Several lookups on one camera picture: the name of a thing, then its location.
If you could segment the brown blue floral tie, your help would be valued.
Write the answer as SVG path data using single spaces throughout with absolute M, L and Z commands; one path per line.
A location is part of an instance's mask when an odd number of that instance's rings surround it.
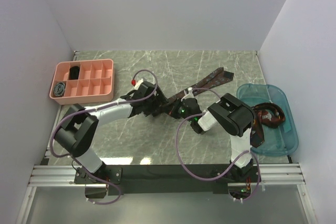
M 193 89 L 196 89 L 193 90 L 193 95 L 197 96 L 208 89 L 212 89 L 214 87 L 229 83 L 233 80 L 233 77 L 233 72 L 226 71 L 223 67 L 219 67 L 211 72 L 209 75 L 207 75 L 205 78 L 203 78 L 201 81 L 191 86 Z M 182 97 L 186 95 L 186 93 L 187 89 L 184 89 L 177 94 L 171 96 L 169 98 L 168 104 L 162 108 L 162 112 L 172 116 L 174 114 L 174 107 L 177 106 L 177 102 L 181 100 Z

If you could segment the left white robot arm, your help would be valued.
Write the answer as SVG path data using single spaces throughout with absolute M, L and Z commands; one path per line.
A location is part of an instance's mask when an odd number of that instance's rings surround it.
M 91 148 L 98 126 L 141 113 L 148 116 L 166 104 L 168 99 L 159 86 L 141 80 L 132 91 L 113 102 L 97 107 L 71 106 L 53 140 L 87 170 L 87 177 L 92 182 L 99 183 L 107 179 L 108 173 L 106 164 Z

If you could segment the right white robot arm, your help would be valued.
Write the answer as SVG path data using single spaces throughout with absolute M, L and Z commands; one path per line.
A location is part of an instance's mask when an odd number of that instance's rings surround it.
M 182 168 L 192 177 L 201 181 L 215 181 L 230 174 L 232 179 L 242 182 L 250 176 L 253 167 L 250 134 L 256 116 L 253 109 L 233 95 L 226 93 L 220 100 L 209 106 L 206 112 L 192 114 L 183 119 L 179 127 L 186 121 L 195 123 L 203 132 L 209 131 L 219 124 L 230 135 L 231 158 L 229 166 L 212 178 L 199 177 L 192 173 L 183 163 L 178 149 L 178 133 L 175 135 L 177 158 Z

